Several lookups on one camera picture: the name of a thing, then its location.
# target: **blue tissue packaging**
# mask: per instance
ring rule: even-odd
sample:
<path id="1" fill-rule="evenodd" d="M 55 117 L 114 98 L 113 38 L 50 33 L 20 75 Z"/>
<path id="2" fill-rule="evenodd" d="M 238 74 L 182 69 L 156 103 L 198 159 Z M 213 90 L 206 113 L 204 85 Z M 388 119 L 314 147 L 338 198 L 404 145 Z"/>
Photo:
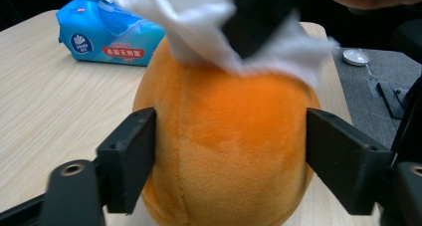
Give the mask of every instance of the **blue tissue packaging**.
<path id="1" fill-rule="evenodd" d="M 73 0 L 56 13 L 59 42 L 77 60 L 147 66 L 164 29 L 106 0 Z"/>

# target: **orange fabric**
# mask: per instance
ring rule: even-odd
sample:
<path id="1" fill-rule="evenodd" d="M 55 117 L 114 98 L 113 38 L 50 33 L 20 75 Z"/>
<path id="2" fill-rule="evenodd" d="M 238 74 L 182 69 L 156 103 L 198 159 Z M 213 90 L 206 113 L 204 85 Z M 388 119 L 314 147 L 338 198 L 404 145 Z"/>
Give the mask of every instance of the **orange fabric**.
<path id="1" fill-rule="evenodd" d="M 280 225 L 295 211 L 313 175 L 306 110 L 319 104 L 309 86 L 180 63 L 164 39 L 133 104 L 147 107 L 156 154 L 142 198 L 160 225 Z"/>

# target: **light wood tabletop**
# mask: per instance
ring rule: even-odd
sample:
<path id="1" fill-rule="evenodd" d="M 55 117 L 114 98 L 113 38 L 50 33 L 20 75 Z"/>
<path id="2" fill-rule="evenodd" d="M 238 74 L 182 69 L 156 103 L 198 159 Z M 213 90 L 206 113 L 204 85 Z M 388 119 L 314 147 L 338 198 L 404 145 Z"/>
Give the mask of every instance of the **light wood tabletop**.
<path id="1" fill-rule="evenodd" d="M 93 160 L 99 144 L 131 113 L 144 67 L 80 62 L 59 44 L 56 11 L 0 32 L 0 212 L 45 192 L 50 172 L 75 159 Z M 325 38 L 323 27 L 303 23 Z M 351 122 L 332 57 L 317 94 L 325 111 Z M 378 225 L 379 214 L 350 216 L 314 177 L 285 225 Z M 107 225 L 155 225 L 138 200 L 131 216 Z"/>

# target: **orange plush toy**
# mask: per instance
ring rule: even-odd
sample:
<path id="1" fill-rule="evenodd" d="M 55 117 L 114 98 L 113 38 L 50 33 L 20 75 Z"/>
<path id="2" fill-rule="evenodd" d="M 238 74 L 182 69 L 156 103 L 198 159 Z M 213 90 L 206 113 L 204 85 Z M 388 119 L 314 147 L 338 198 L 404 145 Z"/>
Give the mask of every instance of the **orange plush toy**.
<path id="1" fill-rule="evenodd" d="M 157 113 L 155 163 L 141 194 L 148 212 L 159 225 L 281 225 L 313 176 L 305 159 L 306 112 L 319 107 L 313 86 L 333 44 L 310 39 L 291 19 L 280 34 L 287 47 L 275 47 L 278 58 L 243 61 L 225 54 L 227 45 L 210 49 L 212 38 L 184 29 L 193 22 L 156 14 L 177 0 L 139 11 L 145 1 L 116 0 L 167 30 L 133 104 L 134 111 Z M 303 49 L 307 56 L 298 54 Z M 221 51 L 235 57 L 213 59 Z"/>

